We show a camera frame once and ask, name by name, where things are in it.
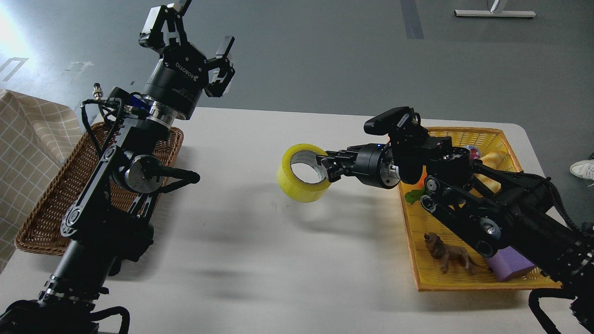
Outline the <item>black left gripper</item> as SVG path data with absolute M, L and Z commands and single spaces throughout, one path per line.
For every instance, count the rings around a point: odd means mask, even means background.
M 176 110 L 180 120 L 190 120 L 203 89 L 208 97 L 222 97 L 235 76 L 229 59 L 234 36 L 225 36 L 216 56 L 208 60 L 188 44 L 183 17 L 190 4 L 190 0 L 176 0 L 151 8 L 138 39 L 141 47 L 161 55 L 142 94 Z M 208 83 L 210 70 L 218 72 Z

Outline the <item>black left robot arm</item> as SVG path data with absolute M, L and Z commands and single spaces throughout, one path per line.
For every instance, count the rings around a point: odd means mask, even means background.
M 98 163 L 66 210 L 61 235 L 70 239 L 57 269 L 36 300 L 13 302 L 1 315 L 3 334 L 97 334 L 99 322 L 120 315 L 121 334 L 131 316 L 122 307 L 95 311 L 107 277 L 122 260 L 136 262 L 154 243 L 150 223 L 157 197 L 196 184 L 200 175 L 168 167 L 153 150 L 169 138 L 174 120 L 189 120 L 202 93 L 221 97 L 235 75 L 225 36 L 207 58 L 188 40 L 183 17 L 191 2 L 151 8 L 139 45 L 160 58 L 142 93 L 115 87 L 104 97 L 98 83 L 81 116 Z

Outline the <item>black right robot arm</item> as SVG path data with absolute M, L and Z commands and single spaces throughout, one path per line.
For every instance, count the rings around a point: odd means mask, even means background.
M 549 178 L 512 173 L 472 159 L 452 138 L 434 137 L 410 107 L 390 109 L 365 122 L 369 135 L 388 135 L 387 144 L 367 144 L 316 155 L 324 177 L 336 182 L 356 177 L 385 189 L 414 184 L 423 170 L 427 193 L 420 203 L 482 256 L 513 247 L 561 283 L 560 289 L 535 289 L 529 308 L 545 332 L 557 329 L 539 305 L 540 298 L 571 300 L 571 312 L 589 332 L 594 327 L 593 226 L 577 226 L 564 210 Z

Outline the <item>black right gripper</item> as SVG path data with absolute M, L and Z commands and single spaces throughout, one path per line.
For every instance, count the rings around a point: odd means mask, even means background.
M 356 177 L 359 182 L 392 189 L 400 182 L 398 167 L 393 164 L 390 143 L 369 143 L 338 151 L 325 151 L 327 162 L 319 165 L 325 179 L 337 182 L 341 177 Z

